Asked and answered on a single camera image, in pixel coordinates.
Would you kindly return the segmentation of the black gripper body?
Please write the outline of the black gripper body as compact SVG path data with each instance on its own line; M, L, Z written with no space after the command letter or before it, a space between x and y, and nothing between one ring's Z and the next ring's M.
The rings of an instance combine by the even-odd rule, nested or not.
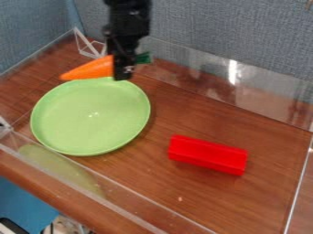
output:
M103 27L109 52L132 52L140 40L150 34L149 10L110 10L109 23Z

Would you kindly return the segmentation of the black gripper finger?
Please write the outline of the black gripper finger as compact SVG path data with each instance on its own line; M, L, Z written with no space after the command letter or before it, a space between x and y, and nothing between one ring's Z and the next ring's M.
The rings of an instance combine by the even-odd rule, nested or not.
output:
M114 47L112 54L114 55L114 79L129 80L136 71L136 51Z

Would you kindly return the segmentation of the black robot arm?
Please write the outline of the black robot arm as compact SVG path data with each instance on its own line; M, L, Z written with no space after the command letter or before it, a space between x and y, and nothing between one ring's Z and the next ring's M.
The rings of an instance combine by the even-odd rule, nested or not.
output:
M152 0L103 0L109 21L103 27L107 54L114 59L114 79L129 80L136 70L140 40L150 34Z

